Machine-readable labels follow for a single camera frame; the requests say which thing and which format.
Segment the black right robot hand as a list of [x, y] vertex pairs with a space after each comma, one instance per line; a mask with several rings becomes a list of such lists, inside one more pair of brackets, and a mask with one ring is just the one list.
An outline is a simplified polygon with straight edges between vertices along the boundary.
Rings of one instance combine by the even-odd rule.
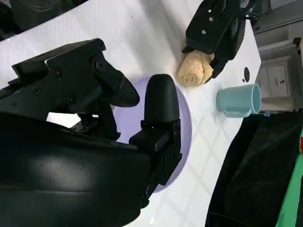
[[13, 65], [0, 91], [0, 224], [121, 227], [139, 217], [181, 161], [170, 75], [148, 80], [141, 130], [119, 143], [112, 107], [140, 97], [92, 39]]

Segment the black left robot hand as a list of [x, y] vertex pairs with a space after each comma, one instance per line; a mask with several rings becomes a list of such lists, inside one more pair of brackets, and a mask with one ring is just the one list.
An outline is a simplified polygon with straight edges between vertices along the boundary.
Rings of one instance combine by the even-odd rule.
[[246, 19], [239, 0], [204, 0], [186, 29], [183, 53], [213, 54], [211, 78], [235, 58], [244, 38]]

